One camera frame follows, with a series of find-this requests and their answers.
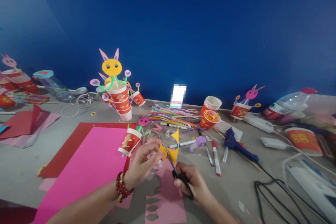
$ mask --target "right hand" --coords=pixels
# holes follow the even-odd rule
[[[201,207],[205,207],[211,201],[213,195],[208,189],[200,171],[195,166],[182,162],[176,164],[176,170],[187,178],[194,194],[194,202]],[[181,195],[184,193],[190,196],[188,188],[180,179],[176,179],[174,184],[179,189]]]

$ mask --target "left hand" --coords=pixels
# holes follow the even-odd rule
[[[131,190],[141,184],[147,178],[153,166],[163,157],[163,152],[159,152],[160,144],[160,139],[151,138],[137,150],[129,169],[124,175],[124,183],[127,190]],[[147,158],[154,150],[156,153]]]

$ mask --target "black scissors handle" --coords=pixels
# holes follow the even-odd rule
[[[189,185],[187,179],[184,176],[182,176],[181,174],[176,173],[174,170],[173,170],[173,177],[174,177],[174,179],[177,179],[177,178],[180,179],[185,184],[185,186],[188,188],[189,193],[190,193],[190,196],[187,195],[187,194],[186,194],[186,196],[188,197],[188,199],[194,200],[194,194],[193,194],[193,192],[190,188],[190,185]]]

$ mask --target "fingernail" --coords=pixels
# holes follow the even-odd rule
[[[176,187],[181,187],[181,181],[180,180],[175,180],[174,182]]]

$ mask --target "red marker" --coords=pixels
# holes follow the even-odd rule
[[[215,159],[215,166],[216,166],[216,174],[218,177],[221,176],[221,168],[219,167],[219,160],[218,160],[218,154],[217,154],[217,148],[216,148],[216,142],[212,141],[212,149],[213,149],[213,156]]]

